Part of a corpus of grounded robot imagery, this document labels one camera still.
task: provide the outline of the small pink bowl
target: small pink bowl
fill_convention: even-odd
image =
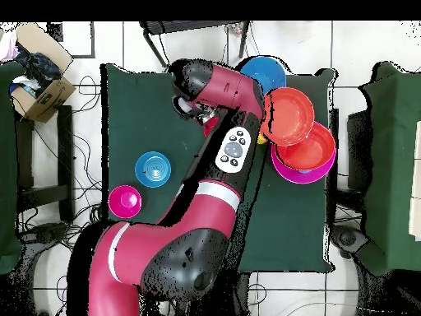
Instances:
[[[141,195],[130,185],[120,185],[109,194],[109,210],[118,218],[132,218],[141,210]]]
[[[317,182],[319,179],[322,179],[325,175],[329,173],[331,167],[335,163],[336,148],[331,156],[331,158],[318,169],[309,171],[307,173],[293,170],[290,167],[284,165],[282,161],[276,155],[276,145],[272,144],[271,146],[271,157],[272,163],[276,171],[286,180],[295,184],[310,184]]]

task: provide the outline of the red robot arm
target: red robot arm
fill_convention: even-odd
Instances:
[[[158,224],[119,222],[103,233],[90,268],[88,316],[140,316],[139,290],[157,300],[198,300],[213,286],[228,248],[263,117],[261,90],[207,61],[174,66],[174,87],[192,107],[225,115]]]

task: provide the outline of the bowl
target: bowl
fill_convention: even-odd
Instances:
[[[158,151],[148,151],[136,162],[137,180],[148,188],[158,188],[167,183],[171,175],[171,164],[167,157]]]
[[[256,80],[261,86],[263,95],[270,90],[286,86],[284,68],[272,57],[253,57],[241,67],[240,72]]]
[[[141,210],[141,195],[130,185],[120,185],[109,194],[109,210],[118,218],[132,218]]]
[[[300,143],[276,147],[276,154],[284,165],[298,171],[313,171],[324,166],[334,152],[335,139],[319,123],[314,123],[310,133]]]
[[[281,87],[265,95],[265,118],[260,132],[278,146],[300,143],[312,129],[314,108],[301,91]]]
[[[272,163],[276,171],[280,174],[281,177],[295,184],[310,184],[317,182],[319,179],[322,179],[325,175],[329,173],[331,167],[335,163],[335,156],[336,148],[329,161],[326,162],[322,167],[319,167],[318,169],[313,171],[308,171],[307,173],[303,173],[297,170],[293,170],[290,167],[284,165],[276,154],[276,145],[271,145]]]

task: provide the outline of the cardboard box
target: cardboard box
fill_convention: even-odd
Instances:
[[[55,63],[63,74],[72,63],[72,56],[42,28],[36,24],[26,24],[16,29],[17,41],[30,53],[42,53]],[[13,92],[16,111],[25,118],[46,123],[57,108],[75,91],[75,87],[64,77],[54,80],[36,99],[23,88]]]

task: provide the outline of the dark green tablecloth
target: dark green tablecloth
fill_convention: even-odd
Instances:
[[[17,62],[0,63],[0,275],[10,272],[21,254],[21,243],[15,235],[17,156],[9,86],[24,73],[25,69]]]
[[[382,63],[362,90],[373,129],[372,183],[365,197],[365,230],[372,242],[357,257],[376,276],[392,269],[421,271],[421,242],[409,234],[421,74]]]
[[[109,190],[129,184],[142,196],[141,212],[131,221],[156,223],[177,193],[183,176],[205,138],[193,121],[184,121],[171,106],[168,74],[122,72],[107,65],[109,105]],[[327,87],[332,70],[318,76],[288,76],[287,85],[312,101],[316,120],[327,125]],[[149,189],[136,179],[136,160],[146,151],[160,151],[171,162],[169,181]],[[265,169],[252,209],[241,259],[242,271],[328,272],[323,259],[325,181],[297,185],[283,180],[268,157],[267,145],[257,146],[252,172],[239,213],[248,212]],[[118,220],[111,212],[109,218]],[[242,229],[242,222],[237,225]]]

